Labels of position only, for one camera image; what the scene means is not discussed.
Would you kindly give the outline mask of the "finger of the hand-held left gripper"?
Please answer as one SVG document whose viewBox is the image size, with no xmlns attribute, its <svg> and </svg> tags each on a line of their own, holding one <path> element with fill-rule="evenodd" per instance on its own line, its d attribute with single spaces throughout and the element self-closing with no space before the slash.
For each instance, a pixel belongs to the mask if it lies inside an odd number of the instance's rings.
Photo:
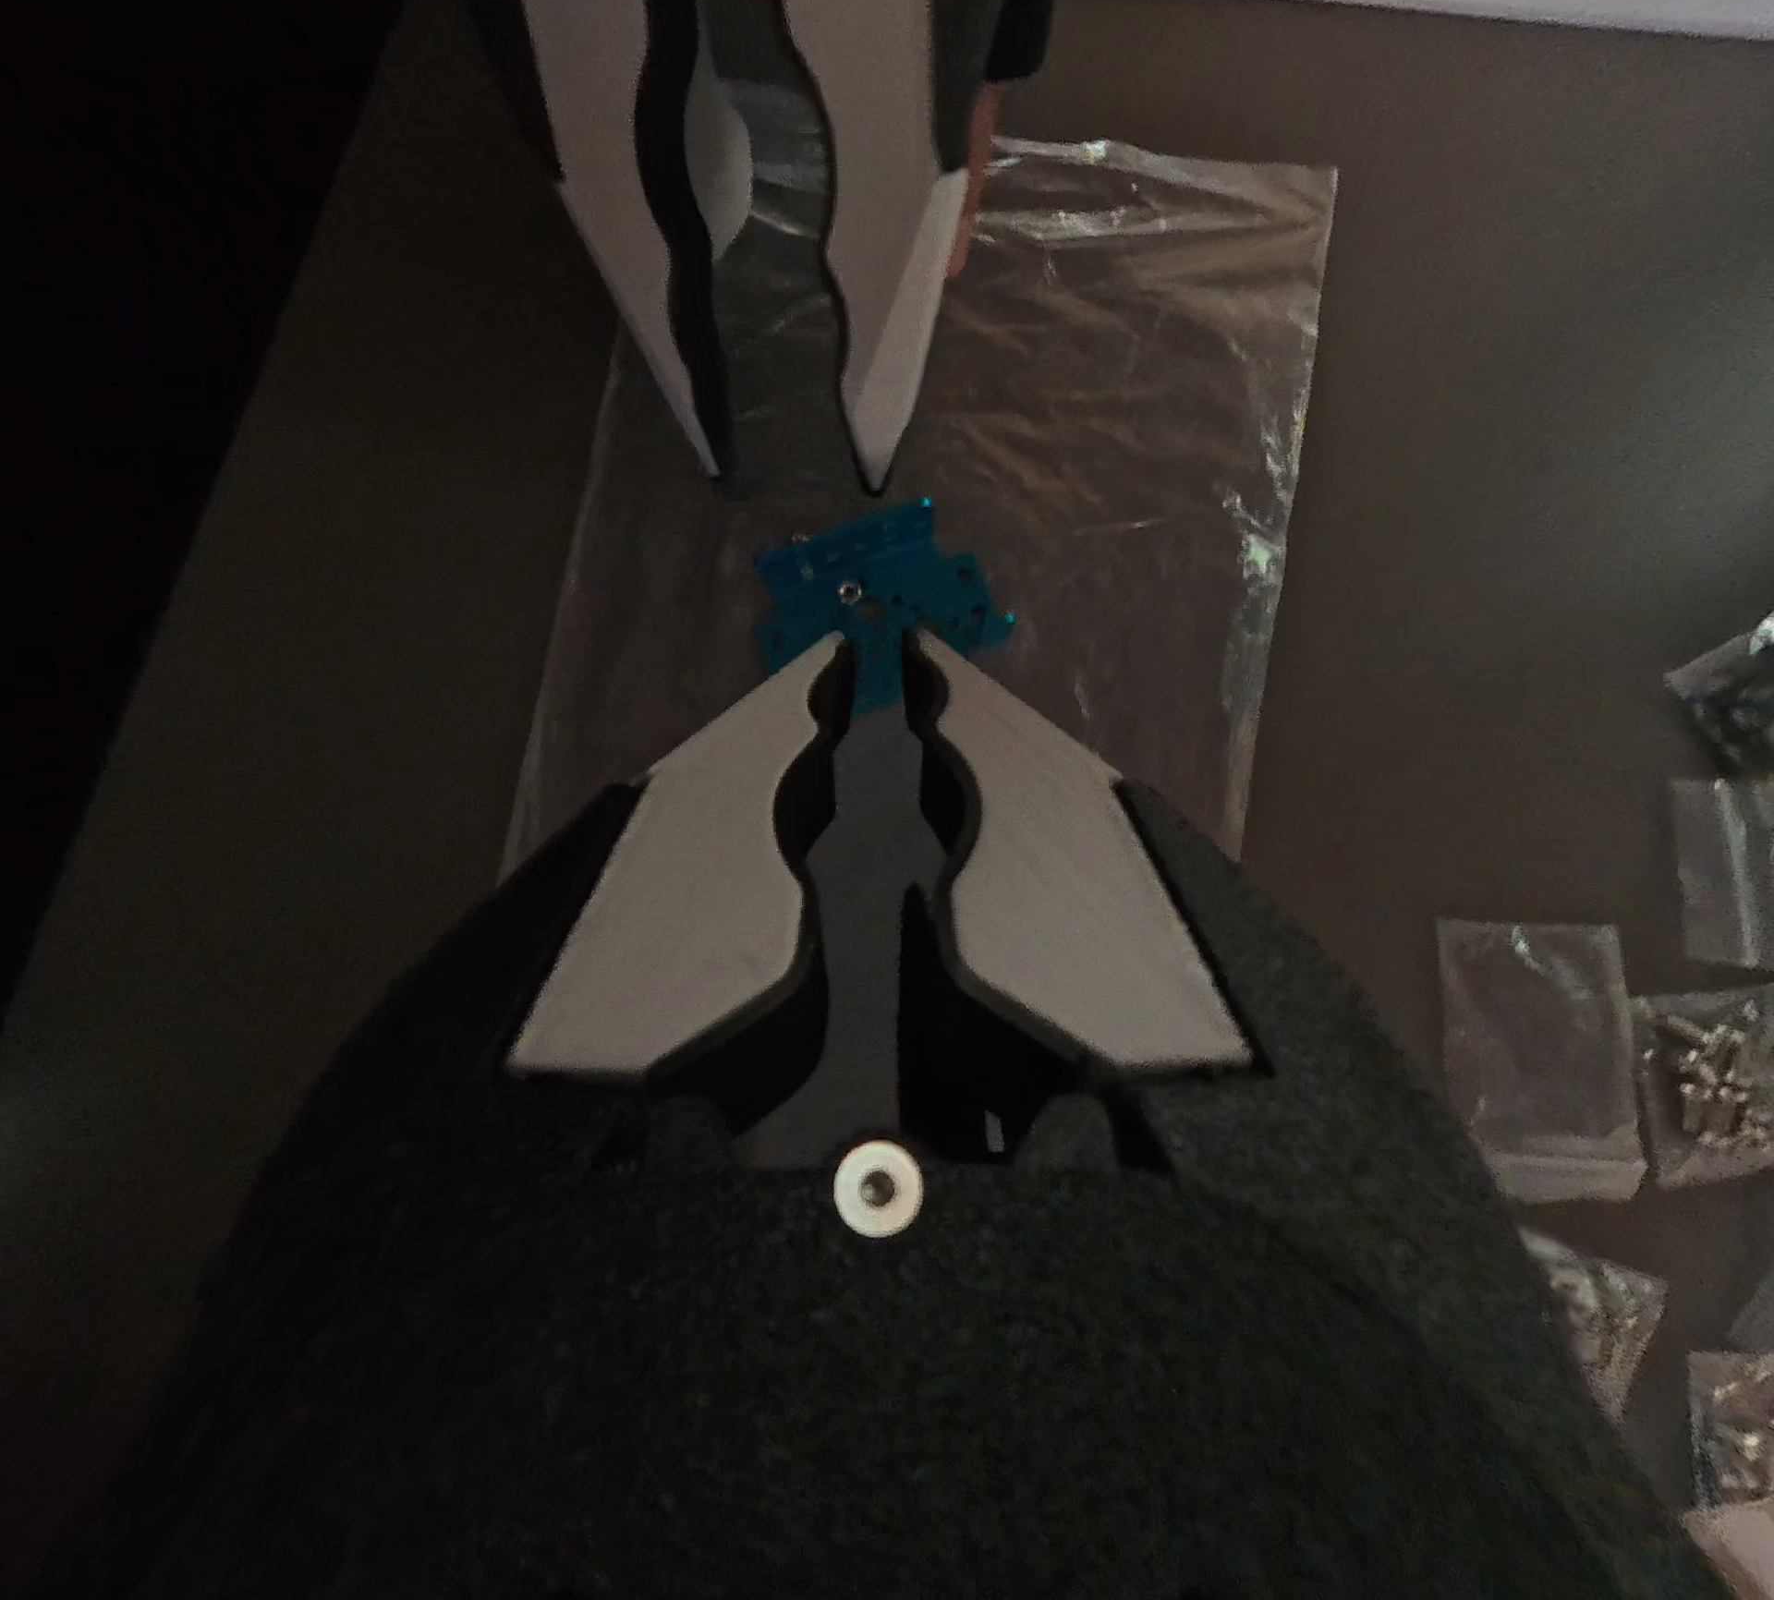
<svg viewBox="0 0 1774 1600">
<path fill-rule="evenodd" d="M 824 129 L 820 262 L 855 475 L 888 484 L 920 403 L 964 212 L 938 142 L 936 0 L 779 0 Z"/>
<path fill-rule="evenodd" d="M 700 0 L 519 0 L 556 188 L 700 469 L 733 460 L 715 266 L 739 236 L 739 114 Z"/>
</svg>

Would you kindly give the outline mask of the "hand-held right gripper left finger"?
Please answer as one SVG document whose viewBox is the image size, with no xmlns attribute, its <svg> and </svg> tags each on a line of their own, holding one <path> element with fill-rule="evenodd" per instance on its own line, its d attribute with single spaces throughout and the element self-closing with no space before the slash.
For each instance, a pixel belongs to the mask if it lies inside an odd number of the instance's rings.
<svg viewBox="0 0 1774 1600">
<path fill-rule="evenodd" d="M 816 953 L 850 643 L 814 639 L 656 761 L 504 1058 L 635 1082 L 778 1009 Z"/>
</svg>

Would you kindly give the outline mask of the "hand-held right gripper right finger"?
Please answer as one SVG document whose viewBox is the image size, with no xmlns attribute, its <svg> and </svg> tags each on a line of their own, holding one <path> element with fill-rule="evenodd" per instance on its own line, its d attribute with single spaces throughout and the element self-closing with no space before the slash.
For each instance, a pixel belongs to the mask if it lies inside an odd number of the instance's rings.
<svg viewBox="0 0 1774 1600">
<path fill-rule="evenodd" d="M 1094 750 L 940 635 L 901 643 L 946 973 L 984 1012 L 1106 1075 L 1238 1073 L 1256 1055 Z"/>
</svg>

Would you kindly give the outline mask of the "large clear plastic bag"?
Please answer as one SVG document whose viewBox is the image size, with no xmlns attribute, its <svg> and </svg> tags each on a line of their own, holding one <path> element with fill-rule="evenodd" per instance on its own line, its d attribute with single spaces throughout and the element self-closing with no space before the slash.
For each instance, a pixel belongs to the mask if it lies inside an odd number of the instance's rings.
<svg viewBox="0 0 1774 1600">
<path fill-rule="evenodd" d="M 881 499 L 818 275 L 824 170 L 772 148 L 720 262 L 737 469 L 611 349 L 498 870 L 765 674 L 765 548 L 929 499 L 1010 617 L 986 670 L 1236 855 L 1319 342 L 1328 170 L 1009 142 Z"/>
</svg>

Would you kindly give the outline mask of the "blue metal bracket large holes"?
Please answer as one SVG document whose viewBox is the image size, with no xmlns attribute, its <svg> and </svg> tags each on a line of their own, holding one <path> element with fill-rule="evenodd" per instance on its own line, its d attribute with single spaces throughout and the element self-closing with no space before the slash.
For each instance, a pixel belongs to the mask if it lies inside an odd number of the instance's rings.
<svg viewBox="0 0 1774 1600">
<path fill-rule="evenodd" d="M 909 632 L 929 630 L 970 657 L 1003 645 L 1014 626 L 977 556 L 938 547 L 929 499 L 796 534 L 759 552 L 755 572 L 766 598 L 754 628 L 765 674 L 779 674 L 816 641 L 837 633 L 853 656 L 855 715 L 899 702 Z M 864 585 L 855 606 L 835 595 L 846 576 Z"/>
</svg>

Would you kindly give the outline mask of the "dark grey desk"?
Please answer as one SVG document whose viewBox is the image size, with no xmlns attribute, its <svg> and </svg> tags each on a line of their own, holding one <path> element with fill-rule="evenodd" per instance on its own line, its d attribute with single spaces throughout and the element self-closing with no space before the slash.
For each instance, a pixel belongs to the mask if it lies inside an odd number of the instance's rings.
<svg viewBox="0 0 1774 1600">
<path fill-rule="evenodd" d="M 1687 964 L 1666 669 L 1770 611 L 1770 50 L 1060 0 L 1014 133 L 1339 170 L 1249 872 L 1443 1079 L 1435 918 Z M 410 0 L 3 1033 L 3 1596 L 316 1075 L 491 887 L 602 295 Z"/>
</svg>

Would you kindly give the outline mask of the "person's left hand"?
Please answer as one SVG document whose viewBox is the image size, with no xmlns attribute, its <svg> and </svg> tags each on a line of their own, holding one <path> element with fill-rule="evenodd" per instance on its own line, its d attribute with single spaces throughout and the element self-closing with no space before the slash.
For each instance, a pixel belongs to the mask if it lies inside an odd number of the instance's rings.
<svg viewBox="0 0 1774 1600">
<path fill-rule="evenodd" d="M 1001 98 L 1003 87 L 999 83 L 983 81 L 972 103 L 966 133 L 962 201 L 944 266 L 946 281 L 955 281 L 962 273 L 968 258 L 984 181 L 994 155 Z"/>
</svg>

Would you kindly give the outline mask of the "pile of small screw bags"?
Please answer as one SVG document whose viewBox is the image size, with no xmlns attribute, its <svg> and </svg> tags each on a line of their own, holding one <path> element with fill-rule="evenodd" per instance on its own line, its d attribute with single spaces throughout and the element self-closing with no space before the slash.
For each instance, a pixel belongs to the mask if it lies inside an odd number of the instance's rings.
<svg viewBox="0 0 1774 1600">
<path fill-rule="evenodd" d="M 1663 678 L 1724 766 L 1670 785 L 1683 949 L 1759 981 L 1631 996 L 1613 927 L 1435 925 L 1452 1101 L 1517 1204 L 1770 1182 L 1770 628 L 1768 611 Z M 1618 1424 L 1674 1280 L 1535 1228 L 1519 1238 Z M 1770 1596 L 1770 1262 L 1726 1345 L 1683 1360 L 1687 1526 L 1742 1596 Z"/>
</svg>

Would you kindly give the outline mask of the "person's black sweater torso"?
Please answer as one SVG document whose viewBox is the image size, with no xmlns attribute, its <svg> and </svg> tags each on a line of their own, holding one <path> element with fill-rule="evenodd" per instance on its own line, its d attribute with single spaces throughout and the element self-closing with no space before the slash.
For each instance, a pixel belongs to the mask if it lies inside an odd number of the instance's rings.
<svg viewBox="0 0 1774 1600">
<path fill-rule="evenodd" d="M 404 0 L 1 0 L 9 1003 Z"/>
</svg>

